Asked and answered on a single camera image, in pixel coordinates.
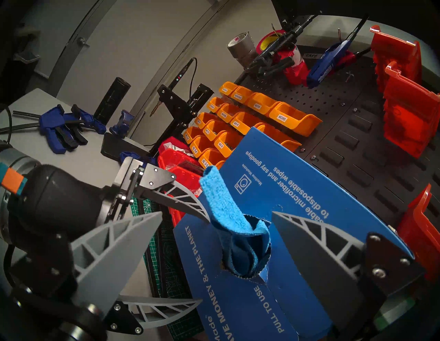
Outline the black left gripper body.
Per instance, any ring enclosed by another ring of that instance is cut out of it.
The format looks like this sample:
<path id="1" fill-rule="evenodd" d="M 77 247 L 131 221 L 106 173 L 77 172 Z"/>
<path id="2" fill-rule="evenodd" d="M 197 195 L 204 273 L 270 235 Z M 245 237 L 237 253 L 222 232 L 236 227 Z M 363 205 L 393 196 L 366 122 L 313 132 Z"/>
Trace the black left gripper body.
<path id="1" fill-rule="evenodd" d="M 161 205 L 177 209 L 177 201 L 167 195 L 175 185 L 175 174 L 144 163 L 132 157 L 126 157 L 111 186 L 105 186 L 101 206 L 101 224 L 123 219 L 132 197 L 149 199 Z"/>

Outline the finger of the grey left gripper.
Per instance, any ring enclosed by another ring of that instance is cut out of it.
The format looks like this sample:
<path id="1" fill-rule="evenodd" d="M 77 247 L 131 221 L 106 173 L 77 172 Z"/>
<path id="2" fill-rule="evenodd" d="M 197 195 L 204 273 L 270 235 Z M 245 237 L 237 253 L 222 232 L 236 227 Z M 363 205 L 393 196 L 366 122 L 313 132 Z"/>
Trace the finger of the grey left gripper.
<path id="1" fill-rule="evenodd" d="M 149 199 L 162 206 L 195 216 L 205 223 L 210 223 L 207 210 L 199 199 L 177 181 L 155 185 L 151 181 L 144 186 L 144 199 Z"/>
<path id="2" fill-rule="evenodd" d="M 158 328 L 186 317 L 203 301 L 201 298 L 154 298 L 119 295 L 119 301 L 143 329 Z"/>

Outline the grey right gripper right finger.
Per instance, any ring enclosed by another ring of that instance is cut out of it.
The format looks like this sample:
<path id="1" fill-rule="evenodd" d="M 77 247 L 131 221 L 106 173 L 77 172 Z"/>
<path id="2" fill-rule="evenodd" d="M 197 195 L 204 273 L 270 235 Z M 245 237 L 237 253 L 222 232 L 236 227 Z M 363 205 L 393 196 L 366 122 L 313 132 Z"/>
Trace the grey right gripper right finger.
<path id="1" fill-rule="evenodd" d="M 363 301 L 358 282 L 366 236 L 283 212 L 273 211 L 272 222 L 330 320 L 346 328 Z"/>

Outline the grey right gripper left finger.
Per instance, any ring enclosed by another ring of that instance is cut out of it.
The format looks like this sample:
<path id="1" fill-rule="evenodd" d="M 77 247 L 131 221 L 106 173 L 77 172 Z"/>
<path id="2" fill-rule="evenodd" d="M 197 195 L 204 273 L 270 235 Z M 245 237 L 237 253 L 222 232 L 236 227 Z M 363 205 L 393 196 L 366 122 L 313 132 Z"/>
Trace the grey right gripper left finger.
<path id="1" fill-rule="evenodd" d="M 108 313 L 161 222 L 161 212 L 148 213 L 106 223 L 73 241 L 78 287 L 72 303 Z"/>

